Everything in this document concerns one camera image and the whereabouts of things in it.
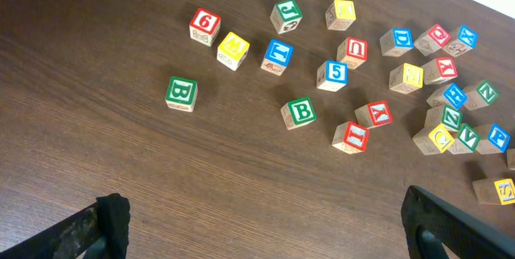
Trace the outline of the yellow S wooden block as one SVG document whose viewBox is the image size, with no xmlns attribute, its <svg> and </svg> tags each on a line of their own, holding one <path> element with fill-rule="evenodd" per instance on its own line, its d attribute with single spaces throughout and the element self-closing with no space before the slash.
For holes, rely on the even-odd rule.
<svg viewBox="0 0 515 259">
<path fill-rule="evenodd" d="M 514 183 L 511 179 L 481 179 L 472 183 L 480 204 L 509 205 L 514 203 Z"/>
</svg>

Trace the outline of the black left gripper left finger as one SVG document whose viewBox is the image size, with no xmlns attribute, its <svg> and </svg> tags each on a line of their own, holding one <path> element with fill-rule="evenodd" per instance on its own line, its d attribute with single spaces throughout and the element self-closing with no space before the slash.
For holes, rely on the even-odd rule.
<svg viewBox="0 0 515 259">
<path fill-rule="evenodd" d="M 1 252 L 1 258 L 125 258 L 130 202 L 118 193 Z"/>
</svg>

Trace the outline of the green R wooden block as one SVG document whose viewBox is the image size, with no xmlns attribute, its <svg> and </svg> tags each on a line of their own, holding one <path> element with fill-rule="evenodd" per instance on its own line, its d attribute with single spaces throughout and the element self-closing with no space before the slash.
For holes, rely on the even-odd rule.
<svg viewBox="0 0 515 259">
<path fill-rule="evenodd" d="M 172 76 L 165 102 L 170 109 L 192 112 L 195 108 L 198 84 L 195 80 Z"/>
</svg>

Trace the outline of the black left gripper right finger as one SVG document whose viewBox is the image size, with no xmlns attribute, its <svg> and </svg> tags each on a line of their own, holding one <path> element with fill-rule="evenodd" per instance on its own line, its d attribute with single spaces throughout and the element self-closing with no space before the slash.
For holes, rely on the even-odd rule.
<svg viewBox="0 0 515 259">
<path fill-rule="evenodd" d="M 412 185 L 403 200 L 402 225 L 411 258 L 514 259 L 514 239 L 429 191 Z"/>
</svg>

